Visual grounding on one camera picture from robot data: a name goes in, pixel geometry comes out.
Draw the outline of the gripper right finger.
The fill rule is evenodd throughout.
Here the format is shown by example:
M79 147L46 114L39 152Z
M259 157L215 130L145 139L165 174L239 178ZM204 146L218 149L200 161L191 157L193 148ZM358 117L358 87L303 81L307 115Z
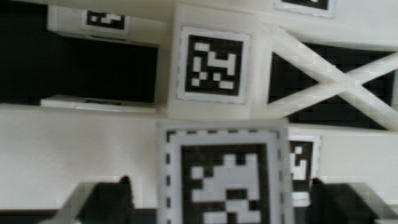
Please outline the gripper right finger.
M364 183L325 183L312 179L307 224L398 224L398 212Z

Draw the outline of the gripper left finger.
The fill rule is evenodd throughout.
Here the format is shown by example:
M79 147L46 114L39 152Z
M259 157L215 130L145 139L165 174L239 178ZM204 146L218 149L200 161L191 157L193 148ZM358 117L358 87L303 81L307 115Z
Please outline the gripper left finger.
M78 185L53 217L55 224L127 224L133 209L131 182L85 182Z

